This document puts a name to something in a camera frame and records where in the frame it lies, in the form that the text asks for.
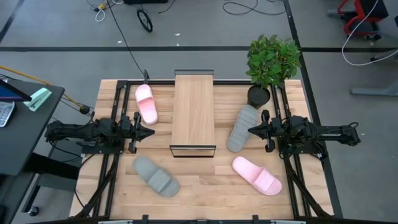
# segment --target red chair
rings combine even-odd
[[[337,14],[346,21],[344,32],[347,36],[351,31],[370,13],[377,0],[354,0],[355,11],[342,11],[343,6],[348,0],[343,0],[338,7]],[[365,36],[367,39],[378,40],[381,36],[378,34],[379,26],[377,22],[388,16],[386,6],[383,0],[377,2],[376,7],[368,18],[356,29],[354,35]]]

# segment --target yellow cable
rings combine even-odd
[[[5,66],[3,66],[3,65],[0,65],[0,68],[3,69],[3,70],[7,70],[8,72],[15,73],[15,74],[17,74],[17,75],[21,75],[21,76],[23,76],[23,77],[36,80],[36,81],[41,82],[41,83],[44,83],[44,84],[46,84],[46,85],[51,85],[49,82],[47,82],[47,81],[45,81],[45,80],[41,80],[41,79],[36,78],[36,77],[34,77],[34,76],[32,76],[32,75],[26,75],[26,74],[24,74],[24,73],[22,73],[22,72],[18,72],[17,70],[14,70],[14,69],[11,69],[11,68],[7,68],[7,67],[5,67]],[[83,109],[82,105],[80,105],[79,103],[77,103],[75,100],[73,100],[72,98],[70,98],[68,95],[66,95],[66,94],[63,94],[63,95],[64,95],[66,98],[68,98],[68,100],[70,100],[72,103],[76,104],[79,108]]]

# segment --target monitor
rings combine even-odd
[[[31,101],[32,98],[21,92],[12,85],[0,79],[0,101],[16,102],[16,101]]]

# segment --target pink slide sandal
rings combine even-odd
[[[275,195],[282,190],[281,182],[265,168],[258,167],[241,156],[234,159],[232,168],[262,194]]]
[[[155,107],[154,96],[149,85],[143,84],[136,90],[136,101],[139,113],[146,124],[154,124],[157,122],[157,112]]]

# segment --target black desk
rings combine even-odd
[[[33,94],[42,87],[52,94],[33,112],[23,103],[16,103],[17,110],[5,128],[0,128],[0,205],[6,211],[0,223],[10,223],[36,173],[49,173],[67,178],[78,175],[78,168],[33,153],[45,127],[55,111],[64,89],[37,83],[10,80],[19,90]]]

